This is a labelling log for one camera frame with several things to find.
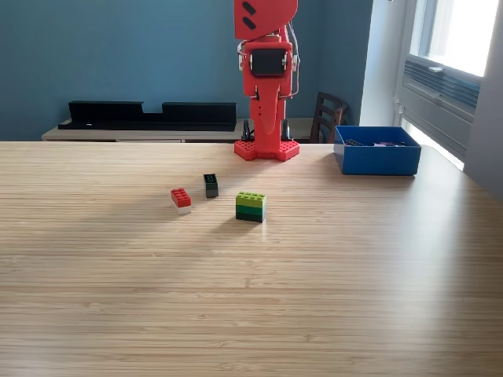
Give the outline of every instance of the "red lego brick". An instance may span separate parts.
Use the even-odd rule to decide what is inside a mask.
[[[234,144],[234,152],[247,161],[253,161],[257,158],[257,148],[254,141],[237,141]]]
[[[300,145],[296,141],[282,141],[280,151],[276,154],[276,158],[280,161],[287,161],[300,153]]]
[[[171,191],[171,198],[178,208],[192,206],[192,200],[190,199],[189,194],[187,194],[187,192],[185,192],[183,188]]]

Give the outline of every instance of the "wall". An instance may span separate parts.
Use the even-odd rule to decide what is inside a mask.
[[[320,88],[351,107],[358,125],[369,45],[373,0],[327,0],[323,20]]]
[[[406,11],[406,2],[373,2],[360,126],[393,126]]]
[[[500,2],[464,171],[503,200],[503,4]]]
[[[289,117],[314,113],[325,3],[299,1]],[[73,100],[232,101],[248,117],[236,46],[232,0],[1,0],[0,140],[39,140]]]

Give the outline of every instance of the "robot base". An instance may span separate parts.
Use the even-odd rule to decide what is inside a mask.
[[[234,152],[247,161],[254,159],[277,159],[288,161],[300,153],[300,145],[296,141],[282,141],[280,150],[276,153],[257,153],[254,141],[238,141],[234,144]]]

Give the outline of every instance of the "blue wall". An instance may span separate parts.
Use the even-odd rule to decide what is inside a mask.
[[[289,117],[312,117],[319,90],[359,113],[372,4],[363,1],[299,0],[301,92]],[[0,140],[40,140],[73,100],[145,101],[147,112],[232,101],[247,117],[236,46],[232,0],[1,0]]]
[[[369,47],[373,0],[327,0],[320,90],[345,100],[348,122],[358,125]]]

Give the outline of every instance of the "lego brick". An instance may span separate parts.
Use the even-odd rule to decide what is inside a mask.
[[[192,206],[192,200],[183,188],[172,190],[171,198],[173,199],[174,205],[178,208]]]
[[[263,194],[240,192],[236,197],[237,206],[262,208],[266,206],[266,203],[267,198]]]
[[[216,174],[205,174],[204,175],[204,190],[207,193],[208,191],[217,192],[218,196],[218,182],[217,182],[217,176]]]
[[[243,221],[260,222],[260,223],[263,223],[266,220],[265,216],[258,216],[256,214],[242,214],[242,213],[236,213],[236,219]]]
[[[206,191],[206,197],[208,199],[210,199],[210,198],[217,198],[218,197],[218,190],[207,190]]]
[[[266,208],[257,208],[257,207],[245,207],[245,206],[236,206],[236,213],[242,214],[254,214],[256,216],[264,216],[266,214]]]
[[[174,205],[174,208],[176,210],[176,213],[177,214],[180,214],[180,215],[183,215],[183,214],[191,214],[192,213],[192,206],[188,206],[188,207],[176,207]]]

